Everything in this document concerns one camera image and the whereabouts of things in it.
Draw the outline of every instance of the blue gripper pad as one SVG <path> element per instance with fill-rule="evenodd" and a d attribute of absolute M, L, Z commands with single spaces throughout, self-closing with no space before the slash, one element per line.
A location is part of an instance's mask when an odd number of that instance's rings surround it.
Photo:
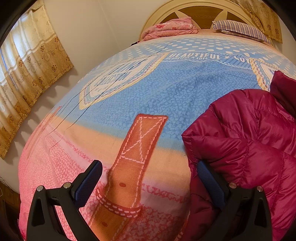
<path fill-rule="evenodd" d="M 74 194 L 75 207 L 80 208 L 80 207 L 85 206 L 92 191 L 96 187 L 96 184 L 98 183 L 98 181 L 102 175 L 102 172 L 103 172 L 102 163 L 100 161 L 95 160 L 87 168 L 87 170 L 84 173 L 79 174 L 79 175 L 82 175 L 84 180 L 82 181 L 80 186 L 75 191 L 75 194 Z"/>
<path fill-rule="evenodd" d="M 221 210 L 225 207 L 225 193 L 203 161 L 197 164 L 197 174 L 211 196 L 215 207 Z"/>

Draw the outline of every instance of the blue bed sheet section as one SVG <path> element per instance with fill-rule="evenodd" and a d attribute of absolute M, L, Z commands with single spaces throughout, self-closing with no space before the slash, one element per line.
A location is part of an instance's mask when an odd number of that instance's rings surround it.
<path fill-rule="evenodd" d="M 167 115 L 157 145 L 183 150 L 182 132 L 210 103 L 234 89 L 260 89 L 251 57 L 295 74 L 294 65 L 273 50 L 243 39 L 194 36 L 146 41 L 109 58 L 57 104 L 58 115 L 121 138 L 137 114 Z"/>

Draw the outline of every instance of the quilted jacket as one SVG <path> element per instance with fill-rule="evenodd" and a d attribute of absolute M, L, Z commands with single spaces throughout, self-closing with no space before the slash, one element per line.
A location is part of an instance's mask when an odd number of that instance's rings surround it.
<path fill-rule="evenodd" d="M 276 71 L 270 92 L 234 90 L 213 102 L 182 134 L 192 172 L 191 210 L 182 241 L 199 240 L 219 214 L 196 172 L 206 160 L 227 182 L 262 186 L 273 241 L 296 215 L 296 80 Z"/>

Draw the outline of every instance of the curtain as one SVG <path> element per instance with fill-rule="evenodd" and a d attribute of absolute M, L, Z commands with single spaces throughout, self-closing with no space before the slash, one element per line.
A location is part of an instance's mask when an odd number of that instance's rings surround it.
<path fill-rule="evenodd" d="M 278 15 L 262 0 L 230 0 L 239 5 L 268 37 L 283 43 Z"/>
<path fill-rule="evenodd" d="M 1 158 L 38 97 L 72 67 L 43 1 L 37 1 L 0 48 Z"/>

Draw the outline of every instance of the metal screw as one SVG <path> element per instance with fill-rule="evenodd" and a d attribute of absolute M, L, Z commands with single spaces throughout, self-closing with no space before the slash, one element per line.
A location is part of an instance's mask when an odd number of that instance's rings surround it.
<path fill-rule="evenodd" d="M 257 187 L 257 190 L 258 190 L 259 192 L 263 192 L 263 187 L 258 186 L 258 187 Z"/>
<path fill-rule="evenodd" d="M 38 192 L 42 191 L 42 189 L 43 189 L 43 186 L 38 186 L 38 187 L 36 188 L 36 190 L 37 190 Z"/>
<path fill-rule="evenodd" d="M 236 189 L 237 185 L 235 183 L 229 183 L 229 187 L 232 189 Z"/>
<path fill-rule="evenodd" d="M 70 186 L 71 186 L 71 183 L 65 183 L 65 184 L 63 185 L 64 188 L 69 188 Z"/>

